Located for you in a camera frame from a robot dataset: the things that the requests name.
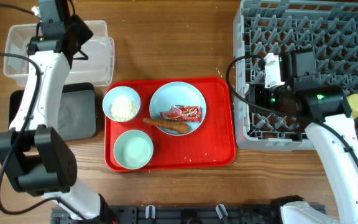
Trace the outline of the light blue plate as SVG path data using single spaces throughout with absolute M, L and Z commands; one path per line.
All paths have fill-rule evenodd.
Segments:
M 206 116 L 207 106 L 205 98 L 199 89 L 185 82 L 170 82 L 161 86 L 151 97 L 149 104 L 150 117 L 160 119 L 160 112 L 169 111 L 174 105 L 201 107 L 201 121 L 186 122 L 190 127 L 186 135 L 201 126 Z

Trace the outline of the orange carrot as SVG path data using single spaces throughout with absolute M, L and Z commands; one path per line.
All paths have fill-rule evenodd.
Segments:
M 164 119 L 152 119 L 152 118 L 143 118 L 142 121 L 146 124 L 157 126 L 171 131 L 186 134 L 189 132 L 190 127 L 184 121 L 168 121 Z

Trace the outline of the clear plastic bin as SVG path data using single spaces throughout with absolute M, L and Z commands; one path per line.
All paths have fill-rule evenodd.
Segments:
M 92 38 L 82 45 L 82 51 L 88 60 L 73 61 L 66 84 L 89 82 L 94 86 L 109 86 L 114 72 L 114 40 L 108 36 L 105 21 L 86 21 L 93 32 Z M 35 24 L 14 25 L 9 29 L 5 52 L 26 56 L 26 47 L 30 38 L 35 36 Z M 25 86 L 29 63 L 19 58 L 6 57 L 3 73 L 16 80 L 19 86 Z

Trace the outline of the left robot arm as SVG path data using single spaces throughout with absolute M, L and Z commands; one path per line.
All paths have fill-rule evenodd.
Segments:
M 0 133 L 0 176 L 12 188 L 53 201 L 72 220 L 117 223 L 105 199 L 78 178 L 74 153 L 57 132 L 65 80 L 74 60 L 86 60 L 82 45 L 92 32 L 71 1 L 40 1 L 40 22 L 24 56 L 29 73 L 20 107 Z

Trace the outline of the black plastic tray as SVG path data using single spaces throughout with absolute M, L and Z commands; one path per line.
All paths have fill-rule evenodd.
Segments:
M 97 133 L 96 96 L 88 82 L 64 85 L 56 131 L 64 141 L 89 139 Z

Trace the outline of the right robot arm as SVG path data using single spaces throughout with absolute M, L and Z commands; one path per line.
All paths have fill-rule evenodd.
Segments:
M 316 149 L 336 200 L 339 223 L 358 223 L 358 139 L 353 103 L 337 85 L 323 85 L 312 49 L 253 56 L 265 73 L 252 84 L 249 102 L 266 112 L 294 117 Z

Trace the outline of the grey dishwasher rack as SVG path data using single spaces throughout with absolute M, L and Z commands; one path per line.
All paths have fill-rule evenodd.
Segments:
M 257 113 L 248 107 L 249 87 L 264 84 L 257 57 L 311 49 L 323 85 L 358 93 L 358 3 L 242 1 L 233 20 L 232 72 L 236 143 L 243 149 L 311 149 L 295 118 Z M 355 119 L 358 138 L 358 118 Z

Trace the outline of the yellow plastic cup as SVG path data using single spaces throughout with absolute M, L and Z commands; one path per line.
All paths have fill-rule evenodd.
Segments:
M 346 99 L 352 110 L 352 118 L 356 119 L 358 117 L 358 93 L 351 94 Z

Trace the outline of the red snack wrapper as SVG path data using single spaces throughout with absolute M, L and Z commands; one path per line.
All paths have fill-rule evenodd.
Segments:
M 202 107 L 173 105 L 168 111 L 160 112 L 160 118 L 168 121 L 199 123 L 203 118 Z

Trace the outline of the red serving tray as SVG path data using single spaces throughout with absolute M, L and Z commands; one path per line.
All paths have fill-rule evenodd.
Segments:
M 182 82 L 197 88 L 204 96 L 206 108 L 204 121 L 198 129 L 184 136 L 165 134 L 155 126 L 143 122 L 149 116 L 152 95 L 169 79 L 128 80 L 110 87 L 128 86 L 138 92 L 141 100 L 139 115 L 132 121 L 118 123 L 109 118 L 104 123 L 104 160 L 116 172 L 126 172 L 114 157 L 113 149 L 117 138 L 131 129 L 149 135 L 154 144 L 154 154 L 142 171 L 184 169 L 192 167 L 225 166 L 236 156 L 234 126 L 232 122 L 231 98 L 226 82 L 218 77 L 182 78 Z

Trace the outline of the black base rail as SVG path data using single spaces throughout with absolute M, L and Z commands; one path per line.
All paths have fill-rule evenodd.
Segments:
M 269 205 L 244 205 L 242 207 L 224 207 L 223 215 L 218 207 L 136 207 L 132 205 L 113 205 L 110 209 L 118 216 L 119 223 L 176 223 L 186 224 L 191 218 L 201 223 L 270 223 L 272 211 Z

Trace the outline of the blue bowl with rice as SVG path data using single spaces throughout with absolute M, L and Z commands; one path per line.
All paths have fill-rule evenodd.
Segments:
M 103 98 L 102 108 L 105 116 L 112 121 L 128 122 L 140 111 L 141 100 L 138 92 L 128 86 L 110 89 Z

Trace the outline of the light green bowl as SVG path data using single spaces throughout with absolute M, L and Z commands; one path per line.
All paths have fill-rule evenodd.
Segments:
M 145 132 L 133 129 L 117 138 L 113 153 L 121 167 L 136 170 L 150 162 L 154 153 L 154 144 Z

